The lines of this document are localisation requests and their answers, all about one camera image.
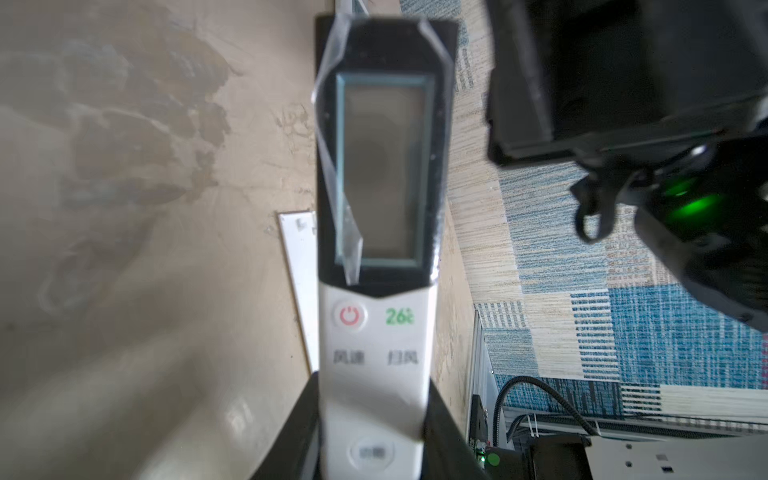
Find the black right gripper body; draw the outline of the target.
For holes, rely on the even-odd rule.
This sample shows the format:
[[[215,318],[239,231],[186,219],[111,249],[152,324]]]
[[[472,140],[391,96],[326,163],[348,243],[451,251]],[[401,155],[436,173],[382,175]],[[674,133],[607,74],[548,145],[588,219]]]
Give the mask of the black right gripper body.
[[[763,1],[490,1],[488,157],[637,155],[767,130]]]

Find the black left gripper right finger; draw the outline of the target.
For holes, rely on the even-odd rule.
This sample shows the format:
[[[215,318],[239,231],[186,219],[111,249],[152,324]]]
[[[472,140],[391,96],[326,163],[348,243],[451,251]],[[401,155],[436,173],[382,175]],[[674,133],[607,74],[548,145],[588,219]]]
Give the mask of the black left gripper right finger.
[[[423,478],[431,480],[488,478],[464,440],[433,381],[430,381],[424,422]]]

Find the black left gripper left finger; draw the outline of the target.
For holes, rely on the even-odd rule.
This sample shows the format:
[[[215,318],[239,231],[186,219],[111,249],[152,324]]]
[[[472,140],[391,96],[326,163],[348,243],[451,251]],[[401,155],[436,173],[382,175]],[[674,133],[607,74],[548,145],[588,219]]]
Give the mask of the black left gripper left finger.
[[[319,479],[319,373],[314,372],[251,480]]]

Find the white battery cover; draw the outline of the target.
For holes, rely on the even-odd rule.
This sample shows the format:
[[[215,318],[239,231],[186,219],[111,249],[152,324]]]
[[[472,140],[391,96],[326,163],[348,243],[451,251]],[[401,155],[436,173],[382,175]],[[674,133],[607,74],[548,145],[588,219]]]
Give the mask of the white battery cover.
[[[320,366],[316,213],[280,213],[278,220],[309,371],[314,373]]]

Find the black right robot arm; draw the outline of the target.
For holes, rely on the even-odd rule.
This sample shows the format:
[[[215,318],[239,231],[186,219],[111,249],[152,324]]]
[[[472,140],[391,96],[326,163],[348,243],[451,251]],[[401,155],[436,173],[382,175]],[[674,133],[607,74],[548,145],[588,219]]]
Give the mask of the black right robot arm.
[[[638,237],[701,303],[767,328],[767,5],[490,1],[488,157],[573,162],[578,237]]]

